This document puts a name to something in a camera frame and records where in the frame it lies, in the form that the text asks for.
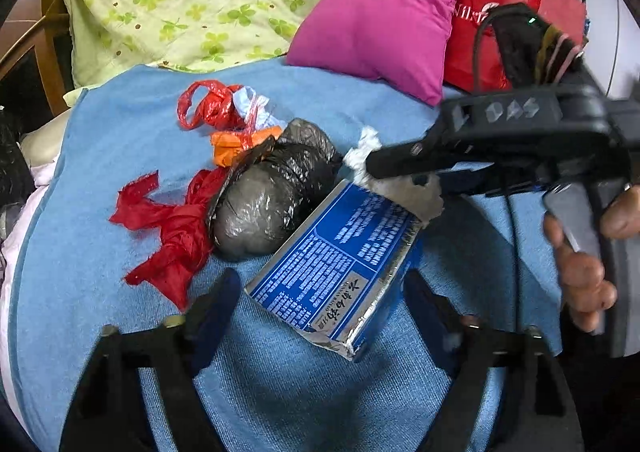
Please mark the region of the person right hand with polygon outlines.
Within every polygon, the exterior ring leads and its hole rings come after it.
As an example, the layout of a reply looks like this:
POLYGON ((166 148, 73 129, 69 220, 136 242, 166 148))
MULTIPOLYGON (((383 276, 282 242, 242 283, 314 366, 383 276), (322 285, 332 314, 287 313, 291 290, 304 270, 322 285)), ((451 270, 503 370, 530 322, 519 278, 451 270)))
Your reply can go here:
MULTIPOLYGON (((616 287, 605 279, 601 260, 576 253, 565 242, 562 224, 550 213, 544 215, 544 236, 554 251, 563 300, 574 324, 592 333, 601 313, 615 305, 616 287)), ((608 239, 627 239, 639 234, 639 186, 629 187, 610 204, 600 219, 601 234, 608 239)))

